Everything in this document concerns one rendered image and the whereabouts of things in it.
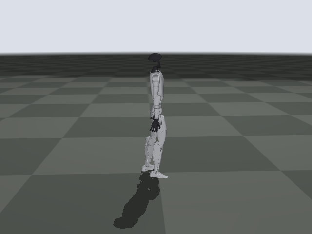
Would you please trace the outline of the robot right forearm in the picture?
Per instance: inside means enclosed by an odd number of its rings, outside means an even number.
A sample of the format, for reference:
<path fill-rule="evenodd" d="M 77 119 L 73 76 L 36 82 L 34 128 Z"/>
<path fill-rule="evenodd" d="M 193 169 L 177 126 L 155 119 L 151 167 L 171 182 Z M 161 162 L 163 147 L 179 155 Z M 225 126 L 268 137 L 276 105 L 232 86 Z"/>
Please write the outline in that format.
<path fill-rule="evenodd" d="M 154 106 L 154 119 L 158 119 L 159 118 L 159 106 L 160 106 L 160 96 L 155 96 L 154 98 L 154 102 L 153 102 L 153 106 Z"/>

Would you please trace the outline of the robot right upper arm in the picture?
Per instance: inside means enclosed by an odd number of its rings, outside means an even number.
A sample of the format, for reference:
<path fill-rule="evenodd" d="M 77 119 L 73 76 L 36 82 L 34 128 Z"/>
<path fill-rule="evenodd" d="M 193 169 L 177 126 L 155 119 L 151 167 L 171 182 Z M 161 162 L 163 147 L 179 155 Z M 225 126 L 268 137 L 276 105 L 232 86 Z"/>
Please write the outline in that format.
<path fill-rule="evenodd" d="M 152 83 L 153 83 L 153 99 L 154 99 L 155 96 L 160 96 L 160 95 L 158 95 L 160 76 L 159 75 L 153 75 L 152 76 Z M 161 99 L 161 96 L 160 96 L 160 99 Z"/>

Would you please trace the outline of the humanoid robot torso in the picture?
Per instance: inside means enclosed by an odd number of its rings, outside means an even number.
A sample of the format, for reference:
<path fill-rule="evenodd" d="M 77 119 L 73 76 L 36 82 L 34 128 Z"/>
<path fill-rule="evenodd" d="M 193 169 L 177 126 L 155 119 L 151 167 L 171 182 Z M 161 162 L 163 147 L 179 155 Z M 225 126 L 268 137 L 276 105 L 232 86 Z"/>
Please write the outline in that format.
<path fill-rule="evenodd" d="M 153 75 L 159 75 L 159 76 L 160 76 L 160 83 L 159 83 L 159 92 L 158 92 L 158 95 L 160 95 L 160 96 L 161 96 L 161 100 L 163 100 L 163 98 L 164 98 L 164 77 L 163 77 L 163 75 L 162 75 L 161 72 L 157 72 L 158 70 L 155 70 L 155 71 L 156 71 L 156 72 L 150 73 L 150 76 L 149 76 L 152 100 L 154 100 L 154 99 L 153 99 L 153 83 L 152 83 L 152 76 L 153 76 Z M 160 111 L 160 113 L 159 113 L 159 114 L 162 114 L 161 101 L 160 101 L 159 103 L 160 103 L 160 106 L 159 106 L 159 111 Z M 151 114 L 151 116 L 153 117 L 153 115 L 154 115 L 154 106 L 153 106 L 153 105 L 151 106 L 150 114 Z"/>

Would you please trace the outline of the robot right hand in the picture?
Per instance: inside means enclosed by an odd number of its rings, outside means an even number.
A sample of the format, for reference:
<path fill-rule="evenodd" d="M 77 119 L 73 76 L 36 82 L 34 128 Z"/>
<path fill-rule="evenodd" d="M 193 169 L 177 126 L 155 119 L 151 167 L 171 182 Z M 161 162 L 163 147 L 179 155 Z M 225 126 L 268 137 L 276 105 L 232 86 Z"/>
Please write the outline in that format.
<path fill-rule="evenodd" d="M 150 131 L 152 130 L 152 132 L 154 131 L 158 131 L 158 127 L 159 127 L 159 129 L 160 129 L 160 125 L 159 125 L 159 118 L 158 119 L 154 119 L 154 117 L 155 117 L 155 115 L 153 115 L 153 123 L 152 123 L 152 126 L 151 126 L 151 129 L 150 129 Z M 155 128 L 155 130 L 154 130 L 154 128 Z"/>

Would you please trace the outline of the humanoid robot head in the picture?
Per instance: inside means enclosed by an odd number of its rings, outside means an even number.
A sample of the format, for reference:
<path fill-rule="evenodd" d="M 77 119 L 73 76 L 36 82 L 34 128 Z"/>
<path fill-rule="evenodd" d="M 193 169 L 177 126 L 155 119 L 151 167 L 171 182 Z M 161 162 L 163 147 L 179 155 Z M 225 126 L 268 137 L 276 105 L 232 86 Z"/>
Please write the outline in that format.
<path fill-rule="evenodd" d="M 158 54 L 158 53 L 152 53 L 149 55 L 149 58 L 148 60 L 152 60 L 153 62 L 158 62 L 158 65 L 157 66 L 153 66 L 153 69 L 150 73 L 153 73 L 153 72 L 156 72 L 155 70 L 158 70 L 158 68 L 160 68 L 160 59 L 162 58 L 162 55 L 161 54 Z M 157 72 L 160 72 L 159 70 Z"/>

